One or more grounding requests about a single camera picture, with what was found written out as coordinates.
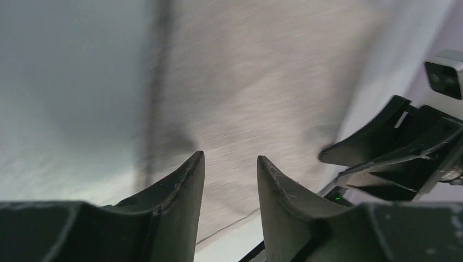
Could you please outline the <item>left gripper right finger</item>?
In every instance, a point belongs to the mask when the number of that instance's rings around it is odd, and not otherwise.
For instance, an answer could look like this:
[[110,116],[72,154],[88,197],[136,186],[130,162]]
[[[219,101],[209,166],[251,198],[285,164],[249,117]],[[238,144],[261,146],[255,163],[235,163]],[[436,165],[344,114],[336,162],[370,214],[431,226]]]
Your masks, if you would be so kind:
[[257,159],[268,261],[462,261],[462,203],[345,207]]

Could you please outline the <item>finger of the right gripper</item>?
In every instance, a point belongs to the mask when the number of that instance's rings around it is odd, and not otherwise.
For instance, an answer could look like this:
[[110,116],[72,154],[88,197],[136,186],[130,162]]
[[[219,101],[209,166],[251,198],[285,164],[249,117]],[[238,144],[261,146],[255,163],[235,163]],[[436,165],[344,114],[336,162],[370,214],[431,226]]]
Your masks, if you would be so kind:
[[440,119],[404,147],[339,173],[339,187],[386,201],[414,201],[443,178],[456,178],[462,155],[462,123]]
[[321,150],[318,159],[325,164],[352,167],[385,154],[395,147],[396,124],[407,112],[410,100],[394,95],[366,125],[349,137]]

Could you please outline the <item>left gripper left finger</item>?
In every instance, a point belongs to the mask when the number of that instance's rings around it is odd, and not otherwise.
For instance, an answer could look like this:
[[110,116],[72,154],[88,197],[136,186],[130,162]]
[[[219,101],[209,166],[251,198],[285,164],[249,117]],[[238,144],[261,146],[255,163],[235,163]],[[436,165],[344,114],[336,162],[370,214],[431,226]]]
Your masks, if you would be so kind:
[[205,156],[116,205],[1,203],[1,261],[193,261]]

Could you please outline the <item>grey cloth napkin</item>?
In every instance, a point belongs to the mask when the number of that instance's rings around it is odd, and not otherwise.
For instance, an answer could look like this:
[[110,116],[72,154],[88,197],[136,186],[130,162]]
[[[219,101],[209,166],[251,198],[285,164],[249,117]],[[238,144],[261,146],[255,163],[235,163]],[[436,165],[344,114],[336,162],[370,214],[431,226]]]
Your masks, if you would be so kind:
[[311,189],[392,1],[154,1],[138,185],[206,158],[197,246],[258,215],[256,158]]

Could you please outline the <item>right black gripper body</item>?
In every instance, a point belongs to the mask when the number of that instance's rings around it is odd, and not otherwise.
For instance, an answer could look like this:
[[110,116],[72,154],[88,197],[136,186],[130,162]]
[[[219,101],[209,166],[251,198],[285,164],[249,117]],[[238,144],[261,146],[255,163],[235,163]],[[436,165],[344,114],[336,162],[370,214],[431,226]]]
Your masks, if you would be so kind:
[[462,120],[430,106],[408,107],[396,145],[413,159],[401,163],[401,184],[462,184]]

